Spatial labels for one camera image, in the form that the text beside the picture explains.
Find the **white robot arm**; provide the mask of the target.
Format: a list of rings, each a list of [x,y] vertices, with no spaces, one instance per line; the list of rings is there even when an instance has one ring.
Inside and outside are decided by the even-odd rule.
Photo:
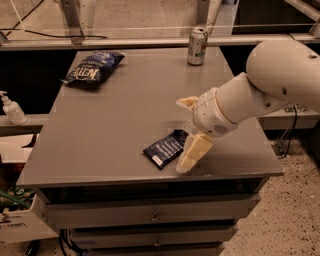
[[[190,171],[215,137],[237,129],[244,120],[292,103],[320,111],[320,56],[296,40],[263,41],[249,54],[244,72],[199,97],[177,101],[192,113],[197,132],[187,136],[176,171]]]

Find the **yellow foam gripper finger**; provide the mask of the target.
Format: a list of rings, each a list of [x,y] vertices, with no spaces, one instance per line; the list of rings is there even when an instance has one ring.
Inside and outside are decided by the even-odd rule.
[[[189,172],[197,162],[211,149],[213,138],[204,133],[189,134],[186,138],[183,152],[178,158],[176,171]]]
[[[197,101],[198,101],[198,97],[190,96],[190,97],[178,99],[176,101],[176,105],[192,112],[196,106]]]

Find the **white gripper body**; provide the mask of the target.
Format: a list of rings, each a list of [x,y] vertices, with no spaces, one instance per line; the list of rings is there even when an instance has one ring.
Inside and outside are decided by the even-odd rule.
[[[217,101],[217,88],[202,94],[192,111],[193,123],[199,131],[211,137],[221,137],[238,128],[222,113]]]

